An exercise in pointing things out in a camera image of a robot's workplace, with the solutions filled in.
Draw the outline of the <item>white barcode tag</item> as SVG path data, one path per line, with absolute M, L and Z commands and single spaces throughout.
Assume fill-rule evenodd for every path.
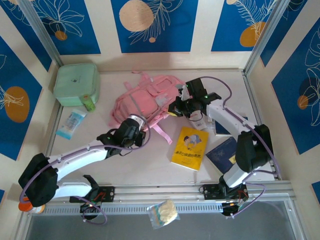
M 196 111 L 190 115 L 188 121 L 196 130 L 204 130 L 207 128 L 207 124 L 204 118 L 204 115 L 200 111 Z

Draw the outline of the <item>clear plastic case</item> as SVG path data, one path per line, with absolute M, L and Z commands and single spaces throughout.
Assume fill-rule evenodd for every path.
M 216 136 L 217 132 L 216 132 L 216 121 L 210 117 L 207 117 L 207 122 L 206 122 L 206 126 L 207 128 L 213 132 L 213 134 Z

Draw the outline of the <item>pink backpack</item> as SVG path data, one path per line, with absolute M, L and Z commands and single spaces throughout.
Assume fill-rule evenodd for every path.
M 119 127 L 129 115 L 136 114 L 144 117 L 149 127 L 171 144 L 172 139 L 158 123 L 170 115 L 169 105 L 181 95 L 179 90 L 186 84 L 172 75 L 150 76 L 141 71 L 140 76 L 140 81 L 135 87 L 129 82 L 123 83 L 126 92 L 115 100 L 108 125 L 113 128 Z

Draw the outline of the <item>dark blue book yellow label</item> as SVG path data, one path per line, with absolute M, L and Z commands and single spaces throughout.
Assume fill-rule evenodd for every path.
M 236 163 L 237 142 L 233 137 L 219 144 L 214 149 L 210 150 L 206 157 L 216 166 L 216 168 L 225 174 Z

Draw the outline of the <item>blue tissue pack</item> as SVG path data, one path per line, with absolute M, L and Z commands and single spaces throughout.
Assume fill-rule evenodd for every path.
M 78 109 L 73 109 L 62 126 L 55 132 L 56 135 L 70 140 L 81 122 L 86 117 L 87 113 Z

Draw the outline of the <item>plastic bag of snacks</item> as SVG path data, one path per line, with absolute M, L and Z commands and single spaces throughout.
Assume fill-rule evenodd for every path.
M 177 207 L 171 199 L 149 206 L 146 211 L 154 230 L 167 226 L 175 220 L 180 220 Z

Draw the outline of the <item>mint green lunch bag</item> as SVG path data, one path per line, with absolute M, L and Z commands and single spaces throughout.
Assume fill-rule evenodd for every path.
M 58 69 L 53 95 L 63 107 L 78 107 L 84 95 L 97 103 L 100 86 L 100 74 L 94 63 L 69 64 Z

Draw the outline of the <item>small green bottle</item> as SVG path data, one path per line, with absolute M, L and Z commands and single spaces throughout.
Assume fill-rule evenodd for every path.
M 85 106 L 88 112 L 93 112 L 96 109 L 95 104 L 92 101 L 90 95 L 88 94 L 83 95 L 81 100 L 82 100 L 82 104 Z

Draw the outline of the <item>orange-capped white bottle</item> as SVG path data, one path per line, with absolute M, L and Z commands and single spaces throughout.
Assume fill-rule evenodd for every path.
M 41 205 L 38 207 L 34 207 L 30 202 L 18 204 L 18 209 L 22 212 L 30 213 L 30 214 L 41 214 L 45 210 L 46 205 Z

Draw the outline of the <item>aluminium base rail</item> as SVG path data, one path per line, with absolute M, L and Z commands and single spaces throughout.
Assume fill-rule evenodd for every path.
M 148 186 L 111 186 L 104 185 L 102 187 L 114 187 L 113 201 L 115 197 L 122 195 L 188 195 L 200 194 L 203 185 L 211 185 L 217 183 L 205 183 L 194 185 L 148 185 Z M 245 183 L 247 194 L 256 194 L 259 189 L 265 188 L 265 194 L 288 194 L 290 197 L 295 198 L 296 194 L 289 182 L 275 181 L 268 183 Z M 50 183 L 31 183 L 26 187 L 25 193 L 22 194 L 23 198 L 28 198 L 34 207 L 39 207 L 47 204 L 56 198 L 70 198 L 76 192 L 84 194 L 85 191 L 90 189 L 90 183 L 87 182 L 50 182 Z M 224 200 L 225 199 L 208 199 L 208 200 Z

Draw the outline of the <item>aluminium side rail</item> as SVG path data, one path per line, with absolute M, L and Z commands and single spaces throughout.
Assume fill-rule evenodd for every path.
M 245 84 L 245 87 L 246 87 L 246 90 L 247 90 L 247 93 L 248 93 L 248 96 L 250 99 L 252 109 L 254 112 L 256 122 L 258 123 L 258 125 L 261 125 L 264 123 L 264 120 L 262 118 L 260 107 L 259 107 L 258 101 L 256 99 L 256 94 L 255 94 L 254 88 L 251 84 L 248 73 L 245 70 L 242 70 L 241 73 L 242 73 L 243 81 L 244 81 L 244 84 Z M 270 165 L 274 168 L 274 170 L 276 172 L 276 177 L 274 177 L 274 178 L 278 179 L 278 180 L 282 180 L 281 169 L 280 169 L 278 161 L 274 155 L 270 160 Z
M 54 141 L 56 138 L 56 131 L 59 126 L 59 122 L 62 116 L 62 111 L 63 111 L 63 107 L 58 101 L 56 101 L 53 106 L 52 114 L 50 116 L 50 119 L 48 122 L 48 128 L 46 131 L 46 145 L 44 149 L 45 156 L 50 156 L 52 153 Z

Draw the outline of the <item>aluminium frame post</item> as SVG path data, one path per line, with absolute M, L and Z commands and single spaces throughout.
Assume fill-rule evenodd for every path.
M 58 67 L 62 67 L 64 64 L 60 58 L 60 54 L 32 3 L 29 0 L 16 1 L 51 60 L 54 61 Z
M 243 68 L 243 75 L 248 76 L 256 62 L 259 60 L 262 51 L 265 49 L 271 35 L 273 34 L 276 26 L 278 25 L 284 11 L 286 10 L 290 0 L 276 0 L 275 6 L 271 11 L 269 18 L 262 30 L 260 37 L 258 38 L 256 45 L 254 46 L 251 55 Z

